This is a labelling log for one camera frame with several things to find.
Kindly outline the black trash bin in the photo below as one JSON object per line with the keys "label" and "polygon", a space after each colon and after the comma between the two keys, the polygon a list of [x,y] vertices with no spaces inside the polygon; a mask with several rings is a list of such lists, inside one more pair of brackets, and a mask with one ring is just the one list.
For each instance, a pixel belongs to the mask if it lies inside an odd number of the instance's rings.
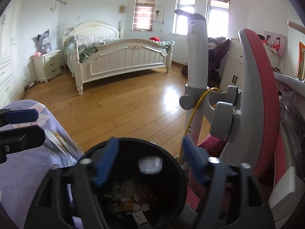
{"label": "black trash bin", "polygon": [[119,152],[105,184],[94,184],[96,165],[109,140],[84,157],[92,160],[91,190],[102,228],[167,228],[181,214],[187,185],[174,157],[162,147],[134,138],[118,138]]}

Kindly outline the purple floral table cloth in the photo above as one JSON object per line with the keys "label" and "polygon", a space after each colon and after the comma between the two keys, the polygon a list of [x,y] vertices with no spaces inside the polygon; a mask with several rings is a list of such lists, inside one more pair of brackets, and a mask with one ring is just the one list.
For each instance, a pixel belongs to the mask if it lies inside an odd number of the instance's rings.
{"label": "purple floral table cloth", "polygon": [[[35,109],[39,113],[39,118],[33,123],[6,125],[2,130],[39,125],[43,129],[56,131],[64,138],[71,140],[55,116],[38,101],[19,100],[6,105],[5,108]],[[55,153],[51,150],[52,146],[53,144],[46,139],[41,147],[9,154],[7,161],[1,164],[1,205],[5,210],[1,212],[1,216],[9,216],[10,221],[17,228],[24,228],[35,192],[49,169],[55,165],[61,168],[75,165],[83,155],[83,151],[78,147],[70,155],[60,150]]]}

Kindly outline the white nightstand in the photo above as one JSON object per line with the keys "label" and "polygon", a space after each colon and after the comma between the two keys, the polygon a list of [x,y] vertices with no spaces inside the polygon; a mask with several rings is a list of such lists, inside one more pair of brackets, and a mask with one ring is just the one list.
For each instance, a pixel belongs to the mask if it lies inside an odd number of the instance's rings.
{"label": "white nightstand", "polygon": [[60,50],[56,50],[33,58],[37,82],[48,83],[62,73],[59,55]]}

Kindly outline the pink plush on nightstand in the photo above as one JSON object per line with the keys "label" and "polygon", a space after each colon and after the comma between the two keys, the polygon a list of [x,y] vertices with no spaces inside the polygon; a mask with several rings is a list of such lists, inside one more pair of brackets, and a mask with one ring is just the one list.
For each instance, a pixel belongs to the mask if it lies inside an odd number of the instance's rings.
{"label": "pink plush on nightstand", "polygon": [[35,57],[39,57],[39,56],[41,56],[41,55],[42,55],[41,52],[36,52],[36,53],[34,53],[34,54],[32,55],[32,57],[35,58]]}

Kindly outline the white wardrobe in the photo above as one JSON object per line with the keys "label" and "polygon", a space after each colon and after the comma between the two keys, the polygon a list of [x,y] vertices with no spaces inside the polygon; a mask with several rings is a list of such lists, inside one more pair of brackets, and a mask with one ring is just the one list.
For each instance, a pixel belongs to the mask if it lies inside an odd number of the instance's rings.
{"label": "white wardrobe", "polygon": [[1,16],[1,107],[20,100],[24,94],[18,66],[17,19],[6,11]]}

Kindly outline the grey plush toy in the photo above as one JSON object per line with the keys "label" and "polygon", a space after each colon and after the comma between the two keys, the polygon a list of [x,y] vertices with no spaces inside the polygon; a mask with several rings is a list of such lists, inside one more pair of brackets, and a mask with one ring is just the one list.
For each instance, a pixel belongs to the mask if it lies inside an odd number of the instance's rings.
{"label": "grey plush toy", "polygon": [[37,42],[40,53],[47,54],[52,52],[52,44],[49,30],[45,31],[43,34],[38,34]]}

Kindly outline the white dresser cabinet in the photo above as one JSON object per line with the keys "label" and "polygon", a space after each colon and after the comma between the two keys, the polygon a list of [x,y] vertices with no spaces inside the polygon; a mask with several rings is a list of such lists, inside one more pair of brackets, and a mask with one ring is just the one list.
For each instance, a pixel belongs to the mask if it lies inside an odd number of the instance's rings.
{"label": "white dresser cabinet", "polygon": [[[268,55],[271,66],[279,71],[280,58],[263,43],[264,49]],[[226,60],[224,73],[220,83],[220,90],[226,91],[227,86],[237,86],[240,90],[243,85],[243,51],[239,38],[232,38],[231,45]]]}

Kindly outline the green blanket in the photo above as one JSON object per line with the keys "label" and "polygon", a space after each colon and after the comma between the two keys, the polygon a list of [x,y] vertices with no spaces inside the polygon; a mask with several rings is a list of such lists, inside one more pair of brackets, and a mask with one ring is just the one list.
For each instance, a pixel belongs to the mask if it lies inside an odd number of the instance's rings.
{"label": "green blanket", "polygon": [[79,51],[79,62],[85,62],[92,54],[96,53],[98,49],[96,47],[88,47],[87,45],[83,44],[78,47]]}

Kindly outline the white wooden bed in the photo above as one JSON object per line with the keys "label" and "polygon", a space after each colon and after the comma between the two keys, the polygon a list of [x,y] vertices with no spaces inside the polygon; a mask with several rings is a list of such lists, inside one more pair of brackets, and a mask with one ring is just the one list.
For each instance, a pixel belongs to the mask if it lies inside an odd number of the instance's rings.
{"label": "white wooden bed", "polygon": [[[96,47],[98,51],[79,62],[78,47]],[[83,85],[92,81],[154,68],[170,70],[174,41],[155,42],[142,38],[123,38],[123,30],[103,21],[88,21],[63,34],[64,59],[75,78],[79,95]]]}

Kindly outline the dark clothes pile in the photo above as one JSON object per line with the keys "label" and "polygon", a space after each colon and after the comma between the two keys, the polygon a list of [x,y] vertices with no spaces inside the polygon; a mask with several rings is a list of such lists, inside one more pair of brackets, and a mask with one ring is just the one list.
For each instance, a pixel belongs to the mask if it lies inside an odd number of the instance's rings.
{"label": "dark clothes pile", "polygon": [[208,79],[216,81],[219,77],[221,61],[230,49],[231,40],[225,37],[208,37]]}

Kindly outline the red plush on bed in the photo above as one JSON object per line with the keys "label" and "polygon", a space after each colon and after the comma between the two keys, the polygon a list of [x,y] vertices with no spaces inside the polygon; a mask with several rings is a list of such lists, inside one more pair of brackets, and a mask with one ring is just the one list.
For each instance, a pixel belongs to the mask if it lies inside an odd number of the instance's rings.
{"label": "red plush on bed", "polygon": [[161,41],[158,37],[151,37],[150,40],[155,41],[155,42]]}

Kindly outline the pink photo frame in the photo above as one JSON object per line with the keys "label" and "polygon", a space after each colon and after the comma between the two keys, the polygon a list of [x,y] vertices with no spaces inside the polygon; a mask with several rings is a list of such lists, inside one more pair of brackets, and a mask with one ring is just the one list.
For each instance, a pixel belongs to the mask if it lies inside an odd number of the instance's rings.
{"label": "pink photo frame", "polygon": [[263,43],[266,44],[272,51],[278,56],[278,58],[282,58],[285,44],[286,44],[286,36],[282,34],[272,33],[269,31],[263,32]]}

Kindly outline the wall picture scroll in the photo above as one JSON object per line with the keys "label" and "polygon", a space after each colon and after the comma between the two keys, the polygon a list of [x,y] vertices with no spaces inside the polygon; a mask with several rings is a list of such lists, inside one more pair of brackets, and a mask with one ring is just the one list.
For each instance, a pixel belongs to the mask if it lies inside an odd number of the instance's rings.
{"label": "wall picture scroll", "polygon": [[164,23],[164,11],[165,8],[162,6],[155,6],[153,14],[153,23]]}

